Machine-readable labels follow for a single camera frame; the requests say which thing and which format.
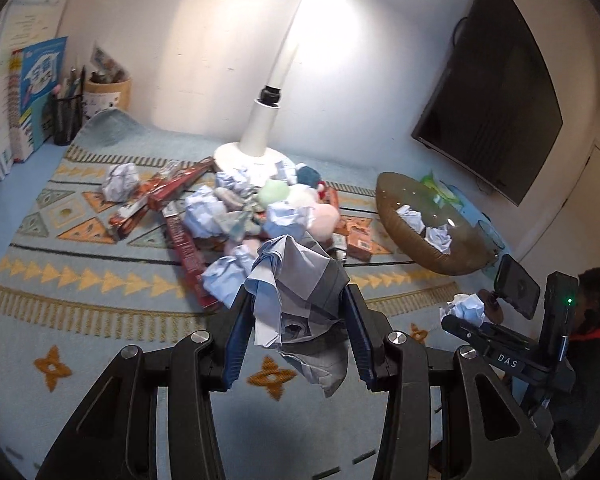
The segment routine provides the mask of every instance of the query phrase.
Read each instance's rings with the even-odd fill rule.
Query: mesh pen holder
[[[58,99],[51,95],[54,143],[67,146],[82,127],[82,94]]]

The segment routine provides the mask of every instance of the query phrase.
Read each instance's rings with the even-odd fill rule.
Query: patterned rug
[[[122,346],[168,346],[203,328],[208,316],[183,286],[160,215],[149,212],[123,242],[109,236],[105,224],[115,205],[98,192],[107,166],[133,162],[146,179],[170,158],[191,165],[217,145],[145,128],[108,110],[83,128],[23,220],[0,261],[0,444],[27,478],[35,476],[77,403]],[[404,318],[398,325],[424,341],[429,330],[401,315],[424,309],[428,321],[420,323],[433,328],[437,309],[427,307],[450,300],[458,288],[449,277],[413,263],[387,236],[372,190],[377,173],[292,160],[320,171],[338,190],[343,215],[371,229],[371,262],[345,263],[369,306]],[[187,192],[212,182],[208,174]],[[219,257],[218,249],[203,248],[208,262]],[[287,370],[279,374],[283,383],[253,379],[277,377],[278,370]],[[362,455],[377,448],[386,402],[366,393],[351,363],[341,389],[326,400],[275,352],[253,346],[234,389],[213,397],[228,478],[311,478],[333,467],[334,453],[343,454],[338,462],[353,464],[352,450],[360,448]],[[352,412],[361,413],[352,419]],[[284,449],[275,458],[265,444],[253,450],[254,439],[269,443],[272,437]],[[259,466],[253,465],[256,457]],[[247,471],[244,461],[252,464]],[[347,477],[368,478],[370,470],[363,469],[374,460],[364,462]]]

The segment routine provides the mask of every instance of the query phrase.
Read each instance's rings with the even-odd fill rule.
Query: white wall
[[[134,77],[131,113],[157,126],[238,139],[299,0],[68,0],[68,62],[94,40]],[[472,0],[328,0],[301,46],[272,145],[461,187],[524,254],[576,183],[596,135],[600,23],[587,0],[515,0],[544,55],[564,126],[519,207],[410,133]]]

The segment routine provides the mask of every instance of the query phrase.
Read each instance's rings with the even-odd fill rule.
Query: grey cloth
[[[231,211],[214,215],[223,234],[240,243],[245,236],[258,236],[262,228],[253,222],[248,211]]]
[[[258,250],[245,282],[255,296],[255,343],[274,347],[327,397],[347,374],[346,330],[338,318],[340,293],[349,282],[309,235],[274,238]]]
[[[319,384],[325,397],[331,397],[347,376],[347,339],[344,322],[339,321],[311,341],[280,345],[278,352],[311,384]]]

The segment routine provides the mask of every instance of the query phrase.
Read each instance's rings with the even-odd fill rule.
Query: blue book
[[[9,126],[13,160],[24,162],[52,133],[50,93],[60,81],[66,37],[11,54]]]

